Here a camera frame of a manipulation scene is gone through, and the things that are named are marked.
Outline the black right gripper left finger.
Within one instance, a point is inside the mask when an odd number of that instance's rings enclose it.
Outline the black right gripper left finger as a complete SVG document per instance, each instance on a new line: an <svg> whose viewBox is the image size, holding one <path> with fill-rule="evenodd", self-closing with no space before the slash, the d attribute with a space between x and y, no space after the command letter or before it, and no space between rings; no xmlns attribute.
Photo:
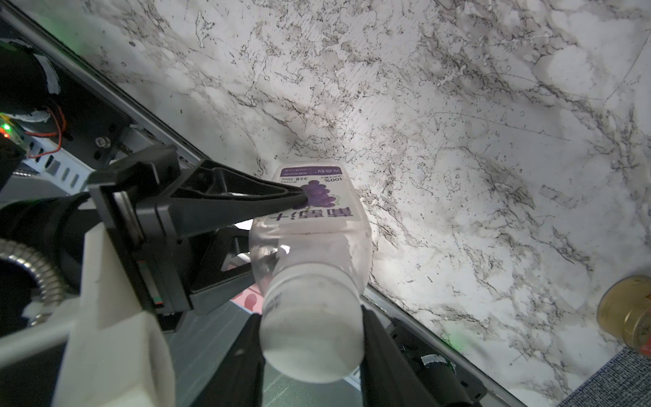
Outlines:
<svg viewBox="0 0 651 407"><path fill-rule="evenodd" d="M252 314L192 406L258 407L263 401L262 315Z"/></svg>

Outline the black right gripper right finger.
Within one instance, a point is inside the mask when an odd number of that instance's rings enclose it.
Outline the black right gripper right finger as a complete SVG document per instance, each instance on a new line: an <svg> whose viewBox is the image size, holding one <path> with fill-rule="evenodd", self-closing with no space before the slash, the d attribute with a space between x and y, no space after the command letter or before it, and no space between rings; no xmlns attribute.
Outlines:
<svg viewBox="0 0 651 407"><path fill-rule="evenodd" d="M364 359L361 393L364 406L436 406L376 314L361 308Z"/></svg>

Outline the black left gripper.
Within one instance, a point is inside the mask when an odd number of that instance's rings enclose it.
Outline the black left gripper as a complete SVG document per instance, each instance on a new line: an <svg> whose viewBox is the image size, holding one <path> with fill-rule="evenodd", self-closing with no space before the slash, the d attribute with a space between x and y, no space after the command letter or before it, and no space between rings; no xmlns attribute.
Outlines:
<svg viewBox="0 0 651 407"><path fill-rule="evenodd" d="M250 261L229 266L249 252L249 231L230 226L308 201L301 188L172 145L150 146L93 172L88 191L137 299L158 315L208 315L251 286ZM216 230L203 256L200 234Z"/></svg>

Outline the clear bottle purple label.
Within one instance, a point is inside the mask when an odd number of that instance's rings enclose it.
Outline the clear bottle purple label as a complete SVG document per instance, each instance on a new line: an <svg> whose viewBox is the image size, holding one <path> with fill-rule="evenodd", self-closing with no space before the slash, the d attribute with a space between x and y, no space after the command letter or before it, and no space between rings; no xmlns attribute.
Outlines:
<svg viewBox="0 0 651 407"><path fill-rule="evenodd" d="M250 254L264 296L288 267L329 265L351 278L363 293L371 273L371 225L349 174L335 162L285 164L273 181L307 196L288 210L254 219Z"/></svg>

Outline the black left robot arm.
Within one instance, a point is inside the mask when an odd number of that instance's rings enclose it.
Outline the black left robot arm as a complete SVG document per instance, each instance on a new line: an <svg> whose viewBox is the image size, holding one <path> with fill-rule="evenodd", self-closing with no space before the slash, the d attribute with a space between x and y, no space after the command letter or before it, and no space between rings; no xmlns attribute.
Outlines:
<svg viewBox="0 0 651 407"><path fill-rule="evenodd" d="M45 254L79 289L84 236L103 224L141 305L165 320L208 314L247 288L249 266L224 270L249 249L237 224L307 200L208 159L184 169L175 147L152 146L93 172L84 193L12 203L1 234Z"/></svg>

